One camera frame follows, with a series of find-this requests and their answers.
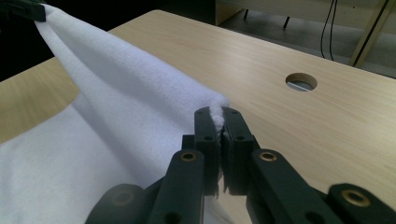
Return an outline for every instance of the light wood tabletop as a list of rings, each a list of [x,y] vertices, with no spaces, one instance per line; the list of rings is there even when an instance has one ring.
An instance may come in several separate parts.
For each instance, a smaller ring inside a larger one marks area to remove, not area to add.
[[[370,190],[396,209],[396,80],[160,10],[110,33],[230,99],[261,147],[282,153],[314,188]],[[312,91],[288,87],[312,76]],[[0,143],[57,114],[78,89],[56,59],[0,83]],[[244,197],[219,196],[235,223]]]

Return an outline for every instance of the cloth fold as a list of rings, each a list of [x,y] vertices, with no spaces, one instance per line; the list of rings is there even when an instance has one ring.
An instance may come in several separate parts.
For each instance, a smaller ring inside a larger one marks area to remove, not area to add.
[[[80,89],[63,112],[0,145],[1,223],[83,223],[110,188],[166,172],[193,113],[227,99],[116,36],[45,5],[36,27]],[[229,223],[207,199],[205,223]]]

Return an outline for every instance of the floor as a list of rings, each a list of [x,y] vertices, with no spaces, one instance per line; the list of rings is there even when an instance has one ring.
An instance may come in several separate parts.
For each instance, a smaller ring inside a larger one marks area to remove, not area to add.
[[[232,16],[219,26],[245,35],[251,35],[291,49],[322,57],[320,38],[324,22],[290,18],[283,29],[286,17],[250,10],[244,20],[245,10]],[[348,64],[363,30],[334,25],[332,30],[332,57],[335,62]],[[323,37],[323,51],[330,57],[330,24]],[[396,35],[381,34],[361,69],[386,77],[396,78]]]

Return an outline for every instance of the dark background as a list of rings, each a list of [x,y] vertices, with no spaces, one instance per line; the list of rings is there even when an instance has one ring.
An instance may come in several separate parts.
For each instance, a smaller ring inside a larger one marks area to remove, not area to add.
[[[139,0],[99,2],[47,0],[69,15],[103,30],[111,30],[153,9],[161,9],[194,20],[215,23],[213,0]],[[0,81],[17,75],[53,57],[33,21],[0,15]]]

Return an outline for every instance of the black cable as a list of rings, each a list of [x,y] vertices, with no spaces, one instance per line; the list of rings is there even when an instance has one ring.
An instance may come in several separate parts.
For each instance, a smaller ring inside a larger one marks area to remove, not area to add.
[[[324,59],[326,59],[326,57],[325,57],[324,54],[323,54],[323,36],[324,36],[324,31],[326,30],[327,21],[329,20],[330,14],[332,13],[332,5],[333,5],[333,4],[334,4],[334,0],[332,0],[332,4],[330,5],[329,14],[327,15],[327,19],[326,19],[326,21],[324,22],[323,31],[322,31],[322,35],[321,35],[321,38],[320,38],[320,52],[321,52],[322,57],[323,57]]]
[[[338,2],[338,0],[335,0],[334,12],[332,14],[332,25],[334,24],[335,11],[337,10],[337,2]],[[330,57],[332,58],[332,61],[334,62],[334,58],[332,57],[332,26],[330,28]]]

